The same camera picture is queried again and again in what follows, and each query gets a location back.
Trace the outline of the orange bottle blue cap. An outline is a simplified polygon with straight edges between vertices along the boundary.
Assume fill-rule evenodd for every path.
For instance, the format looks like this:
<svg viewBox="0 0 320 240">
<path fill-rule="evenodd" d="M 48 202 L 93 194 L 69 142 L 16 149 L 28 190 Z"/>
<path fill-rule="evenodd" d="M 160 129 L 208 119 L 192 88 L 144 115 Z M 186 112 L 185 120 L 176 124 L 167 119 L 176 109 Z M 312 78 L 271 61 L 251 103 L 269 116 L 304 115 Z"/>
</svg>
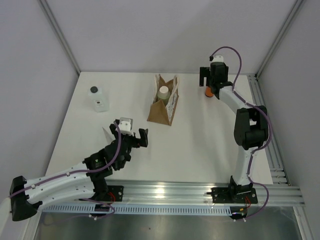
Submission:
<svg viewBox="0 0 320 240">
<path fill-rule="evenodd" d="M 211 88 L 209 86 L 206 87 L 204 94 L 208 98 L 212 98 L 214 96 L 214 94 L 212 93 Z"/>
</svg>

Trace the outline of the green bottle white cap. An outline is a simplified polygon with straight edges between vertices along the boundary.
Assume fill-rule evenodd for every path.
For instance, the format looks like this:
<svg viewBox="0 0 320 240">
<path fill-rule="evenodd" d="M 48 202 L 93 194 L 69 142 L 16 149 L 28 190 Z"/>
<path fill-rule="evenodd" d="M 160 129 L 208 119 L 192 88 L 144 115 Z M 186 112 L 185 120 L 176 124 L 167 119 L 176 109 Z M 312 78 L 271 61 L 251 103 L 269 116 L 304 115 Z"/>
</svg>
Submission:
<svg viewBox="0 0 320 240">
<path fill-rule="evenodd" d="M 162 101 L 166 106 L 168 104 L 171 92 L 167 86 L 161 86 L 157 92 L 157 101 Z"/>
</svg>

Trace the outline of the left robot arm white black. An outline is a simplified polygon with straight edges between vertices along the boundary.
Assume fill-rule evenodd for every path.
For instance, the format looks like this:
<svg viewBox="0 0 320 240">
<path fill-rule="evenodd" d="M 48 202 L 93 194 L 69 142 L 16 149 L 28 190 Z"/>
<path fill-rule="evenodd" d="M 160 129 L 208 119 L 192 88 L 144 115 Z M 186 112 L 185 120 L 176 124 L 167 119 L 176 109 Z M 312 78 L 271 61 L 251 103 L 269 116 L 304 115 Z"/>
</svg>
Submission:
<svg viewBox="0 0 320 240">
<path fill-rule="evenodd" d="M 115 139 L 69 169 L 34 179 L 15 177 L 9 190 L 12 220 L 29 219 L 46 207 L 67 201 L 103 201 L 110 192 L 106 177 L 125 167 L 133 148 L 148 146 L 148 129 L 140 128 L 136 137 L 131 123 L 123 119 L 116 119 L 109 129 Z"/>
</svg>

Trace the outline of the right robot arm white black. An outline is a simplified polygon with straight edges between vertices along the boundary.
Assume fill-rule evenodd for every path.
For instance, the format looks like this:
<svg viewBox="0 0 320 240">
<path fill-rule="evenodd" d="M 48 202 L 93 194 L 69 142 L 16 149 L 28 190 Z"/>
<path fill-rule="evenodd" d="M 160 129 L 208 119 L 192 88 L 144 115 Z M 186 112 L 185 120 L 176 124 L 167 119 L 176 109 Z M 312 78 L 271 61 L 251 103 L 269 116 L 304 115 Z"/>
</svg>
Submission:
<svg viewBox="0 0 320 240">
<path fill-rule="evenodd" d="M 213 187 L 209 194 L 215 204 L 246 204 L 258 202 L 256 190 L 250 177 L 254 151 L 269 138 L 267 109 L 250 106 L 233 89 L 228 80 L 229 68 L 222 59 L 211 59 L 209 67 L 199 70 L 199 85 L 210 88 L 213 95 L 226 104 L 235 114 L 233 136 L 238 145 L 234 174 L 227 187 Z"/>
</svg>

